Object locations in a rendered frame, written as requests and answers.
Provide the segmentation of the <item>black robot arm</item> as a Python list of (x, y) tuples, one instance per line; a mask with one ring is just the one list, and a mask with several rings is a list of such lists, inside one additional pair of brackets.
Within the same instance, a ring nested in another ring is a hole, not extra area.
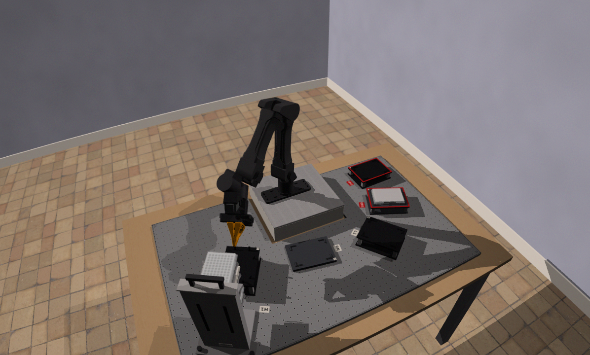
[(291, 157), (292, 127), (300, 111), (299, 104), (273, 97), (260, 100), (258, 107), (261, 111), (256, 130), (249, 147), (239, 160), (236, 171), (226, 169), (217, 181), (218, 189), (224, 192), (225, 213), (248, 213), (249, 186), (246, 184), (255, 188), (258, 183), (260, 184), (265, 169), (263, 164), (266, 150), (273, 131), (275, 148), (271, 175), (278, 179), (278, 187), (262, 191), (263, 200), (266, 204), (272, 204), (311, 190), (305, 179), (295, 180), (297, 176)]

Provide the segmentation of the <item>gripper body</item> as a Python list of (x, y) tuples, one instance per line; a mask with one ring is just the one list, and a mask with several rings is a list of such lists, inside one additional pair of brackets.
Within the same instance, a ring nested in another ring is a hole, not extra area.
[(241, 222), (245, 226), (253, 226), (254, 217), (246, 214), (220, 213), (221, 222)]

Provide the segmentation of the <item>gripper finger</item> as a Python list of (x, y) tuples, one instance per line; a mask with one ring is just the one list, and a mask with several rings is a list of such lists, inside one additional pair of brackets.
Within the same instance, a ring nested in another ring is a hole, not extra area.
[(245, 225), (242, 224), (241, 222), (235, 222), (234, 247), (236, 247), (236, 245), (238, 244), (238, 240), (239, 240), (243, 231), (245, 231)]
[(229, 227), (230, 235), (232, 238), (232, 244), (234, 245), (234, 229), (235, 229), (234, 225), (235, 224), (233, 222), (227, 222), (227, 225)]

